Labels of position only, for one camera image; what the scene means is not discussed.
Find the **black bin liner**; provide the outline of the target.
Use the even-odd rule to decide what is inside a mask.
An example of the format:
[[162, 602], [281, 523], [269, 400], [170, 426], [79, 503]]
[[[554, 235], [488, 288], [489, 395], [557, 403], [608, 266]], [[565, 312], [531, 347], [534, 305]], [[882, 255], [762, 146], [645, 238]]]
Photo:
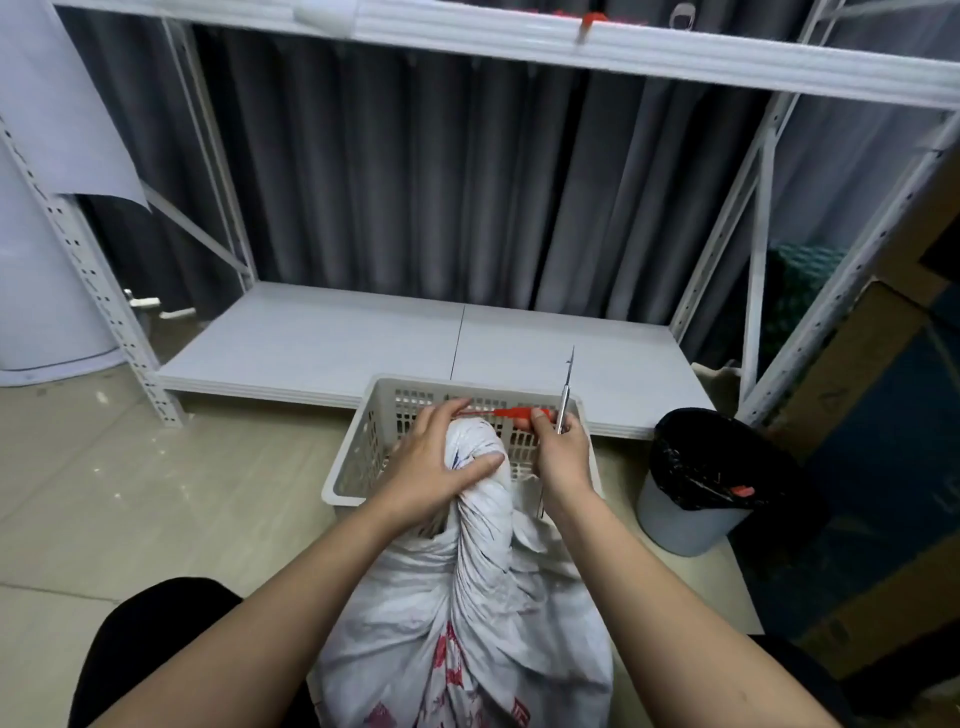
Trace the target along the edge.
[[[799, 464], [746, 423], [705, 408], [678, 408], [654, 428], [649, 472], [658, 487], [684, 510], [781, 504], [808, 488]], [[750, 498], [732, 487], [755, 489]]]

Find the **white woven sack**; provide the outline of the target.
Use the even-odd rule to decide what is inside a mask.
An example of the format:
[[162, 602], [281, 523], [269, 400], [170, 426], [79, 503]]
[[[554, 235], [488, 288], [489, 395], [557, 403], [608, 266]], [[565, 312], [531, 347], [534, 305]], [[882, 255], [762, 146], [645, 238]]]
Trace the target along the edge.
[[322, 728], [605, 727], [608, 631], [524, 489], [505, 458], [376, 559], [307, 679]]

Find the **white cylindrical tank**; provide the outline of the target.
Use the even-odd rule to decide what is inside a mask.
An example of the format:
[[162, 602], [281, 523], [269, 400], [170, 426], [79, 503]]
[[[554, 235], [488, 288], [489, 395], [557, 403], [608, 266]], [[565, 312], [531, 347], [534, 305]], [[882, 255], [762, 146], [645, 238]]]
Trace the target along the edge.
[[123, 361], [0, 142], [0, 387], [72, 379]]

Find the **white metal shelf rack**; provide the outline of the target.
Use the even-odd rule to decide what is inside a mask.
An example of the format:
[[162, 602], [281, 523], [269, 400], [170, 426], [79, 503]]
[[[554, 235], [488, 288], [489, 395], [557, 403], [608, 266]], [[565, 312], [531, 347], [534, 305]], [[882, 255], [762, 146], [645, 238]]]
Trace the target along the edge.
[[[322, 407], [361, 405], [369, 380], [402, 378], [557, 393], [576, 347], [573, 393], [594, 434], [648, 439], [667, 412], [711, 408], [688, 363], [708, 293], [736, 242], [767, 253], [772, 234], [748, 231], [785, 213], [773, 198], [790, 151], [781, 112], [793, 99], [831, 112], [905, 113], [918, 149], [900, 179], [763, 373], [736, 415], [757, 425], [797, 380], [860, 289], [867, 269], [909, 206], [960, 139], [960, 0], [731, 0], [743, 21], [692, 20], [708, 2], [614, 3], [608, 22], [577, 42], [594, 0], [50, 0], [188, 28], [256, 30], [346, 43], [398, 46], [528, 64], [771, 91], [716, 226], [670, 323], [652, 324], [520, 310], [470, 302], [270, 282], [262, 277], [241, 214], [233, 173], [193, 41], [180, 85], [198, 139], [202, 211], [187, 187], [169, 200], [136, 171], [148, 206], [46, 189], [0, 116], [10, 152], [84, 292], [166, 427], [186, 422], [177, 394], [208, 394]], [[163, 310], [137, 313], [124, 295], [158, 297]]]

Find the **grey trash bin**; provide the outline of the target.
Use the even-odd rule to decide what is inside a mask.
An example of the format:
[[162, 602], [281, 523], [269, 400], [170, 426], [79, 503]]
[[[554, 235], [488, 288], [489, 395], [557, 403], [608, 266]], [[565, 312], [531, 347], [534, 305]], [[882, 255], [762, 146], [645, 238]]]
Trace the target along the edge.
[[681, 557], [704, 555], [752, 514], [742, 508], [685, 510], [659, 487], [651, 472], [646, 474], [634, 512], [640, 528], [657, 546]]

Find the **person's right forearm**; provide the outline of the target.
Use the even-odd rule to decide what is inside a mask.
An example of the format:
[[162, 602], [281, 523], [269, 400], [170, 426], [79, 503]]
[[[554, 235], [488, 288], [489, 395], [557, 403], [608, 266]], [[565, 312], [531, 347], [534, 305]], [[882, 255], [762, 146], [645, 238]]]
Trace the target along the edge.
[[587, 481], [540, 479], [546, 512], [654, 728], [840, 728], [643, 545]]

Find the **red cable tie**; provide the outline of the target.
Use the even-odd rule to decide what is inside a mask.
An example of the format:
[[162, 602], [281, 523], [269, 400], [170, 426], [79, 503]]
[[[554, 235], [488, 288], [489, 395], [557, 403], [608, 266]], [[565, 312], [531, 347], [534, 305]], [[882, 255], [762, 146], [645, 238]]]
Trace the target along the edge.
[[514, 406], [514, 407], [503, 407], [503, 408], [493, 408], [488, 410], [480, 409], [463, 409], [461, 412], [455, 415], [456, 418], [482, 418], [486, 420], [493, 419], [504, 419], [511, 421], [530, 421], [534, 411], [541, 411], [547, 420], [551, 423], [556, 423], [556, 413], [553, 410], [543, 409], [541, 407], [534, 406]]

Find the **grey curtain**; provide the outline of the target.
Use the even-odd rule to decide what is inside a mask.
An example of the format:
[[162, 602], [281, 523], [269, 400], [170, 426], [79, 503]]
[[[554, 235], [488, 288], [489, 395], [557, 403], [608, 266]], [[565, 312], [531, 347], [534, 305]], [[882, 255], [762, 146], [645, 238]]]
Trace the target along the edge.
[[60, 6], [137, 168], [198, 138], [193, 42], [260, 276], [671, 323], [771, 93]]

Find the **silver scissors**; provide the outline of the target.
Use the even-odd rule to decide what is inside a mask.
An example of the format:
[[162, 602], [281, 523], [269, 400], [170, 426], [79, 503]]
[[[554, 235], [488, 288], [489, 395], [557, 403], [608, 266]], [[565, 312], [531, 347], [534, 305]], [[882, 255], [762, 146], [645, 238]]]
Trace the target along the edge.
[[[556, 416], [553, 420], [554, 430], [558, 434], [565, 434], [570, 430], [568, 426], [568, 414], [569, 414], [570, 398], [571, 398], [570, 384], [571, 384], [571, 378], [572, 378], [573, 364], [575, 360], [575, 352], [576, 352], [576, 346], [575, 345], [571, 346], [570, 356], [567, 359], [567, 370], [566, 370], [565, 380], [561, 387], [558, 408], [555, 412]], [[546, 492], [545, 487], [541, 485], [540, 492], [539, 492], [539, 501], [538, 501], [537, 510], [536, 510], [536, 518], [541, 521], [546, 516], [545, 492]]]

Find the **white plastic basket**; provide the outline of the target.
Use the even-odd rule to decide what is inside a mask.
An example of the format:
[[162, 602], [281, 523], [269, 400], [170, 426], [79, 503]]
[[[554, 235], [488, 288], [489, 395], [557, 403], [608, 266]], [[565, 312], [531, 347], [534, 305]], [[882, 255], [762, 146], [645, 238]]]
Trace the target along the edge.
[[395, 443], [412, 429], [424, 407], [462, 397], [471, 399], [463, 414], [490, 423], [507, 451], [515, 508], [530, 518], [537, 516], [540, 489], [532, 480], [536, 437], [516, 429], [511, 418], [494, 412], [498, 408], [540, 407], [556, 413], [560, 394], [379, 374], [368, 383], [322, 487], [321, 498], [334, 508], [337, 518], [363, 504], [374, 491]]

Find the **person's left forearm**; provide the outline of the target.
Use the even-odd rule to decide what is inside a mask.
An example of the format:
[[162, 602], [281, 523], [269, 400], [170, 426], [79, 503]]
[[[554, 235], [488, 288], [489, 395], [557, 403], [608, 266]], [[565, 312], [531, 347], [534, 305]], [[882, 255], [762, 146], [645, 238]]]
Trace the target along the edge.
[[365, 503], [88, 728], [318, 728], [306, 675], [361, 578], [398, 537]]

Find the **white metal hook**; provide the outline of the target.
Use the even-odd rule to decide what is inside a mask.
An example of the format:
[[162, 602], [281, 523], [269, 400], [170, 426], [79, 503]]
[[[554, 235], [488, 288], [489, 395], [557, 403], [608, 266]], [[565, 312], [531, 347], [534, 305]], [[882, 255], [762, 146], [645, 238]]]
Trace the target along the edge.
[[130, 288], [124, 288], [124, 295], [126, 302], [134, 312], [152, 311], [160, 320], [181, 320], [195, 317], [197, 314], [195, 307], [176, 310], [163, 309], [162, 302], [158, 297], [136, 297]]

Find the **green mesh bundle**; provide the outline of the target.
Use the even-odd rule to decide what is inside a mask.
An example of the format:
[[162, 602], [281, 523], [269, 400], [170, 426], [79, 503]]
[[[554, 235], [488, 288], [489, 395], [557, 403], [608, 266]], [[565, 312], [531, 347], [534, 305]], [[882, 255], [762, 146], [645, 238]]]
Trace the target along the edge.
[[761, 374], [845, 257], [842, 249], [816, 243], [782, 242], [769, 252], [759, 339]]

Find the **person's left hand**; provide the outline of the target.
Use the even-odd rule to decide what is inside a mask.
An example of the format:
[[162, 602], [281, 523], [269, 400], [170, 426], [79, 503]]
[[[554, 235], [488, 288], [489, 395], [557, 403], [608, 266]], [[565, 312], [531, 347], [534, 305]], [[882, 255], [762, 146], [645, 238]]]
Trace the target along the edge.
[[457, 397], [423, 408], [397, 443], [366, 504], [390, 537], [420, 525], [465, 491], [448, 490], [445, 454], [449, 426], [471, 402]]

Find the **cardboard box with blue print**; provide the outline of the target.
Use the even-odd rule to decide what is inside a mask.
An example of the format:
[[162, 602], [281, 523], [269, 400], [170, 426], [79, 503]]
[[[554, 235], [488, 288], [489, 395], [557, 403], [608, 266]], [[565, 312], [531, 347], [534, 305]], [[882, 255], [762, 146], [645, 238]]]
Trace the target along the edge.
[[870, 283], [765, 434], [808, 487], [734, 533], [769, 632], [845, 679], [960, 622], [960, 329]]

